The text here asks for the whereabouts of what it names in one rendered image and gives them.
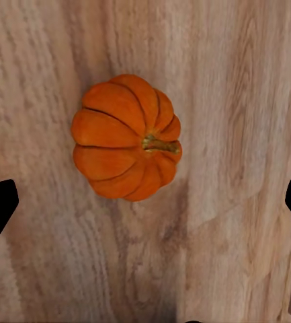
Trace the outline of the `pumpkin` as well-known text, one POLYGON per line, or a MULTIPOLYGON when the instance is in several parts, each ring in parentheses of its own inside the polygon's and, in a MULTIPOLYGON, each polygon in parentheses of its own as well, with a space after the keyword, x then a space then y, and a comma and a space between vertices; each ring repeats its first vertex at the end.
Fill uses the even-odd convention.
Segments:
POLYGON ((170 99, 135 75, 89 87, 71 132, 76 168, 107 199, 149 199, 174 180, 182 157, 170 99))

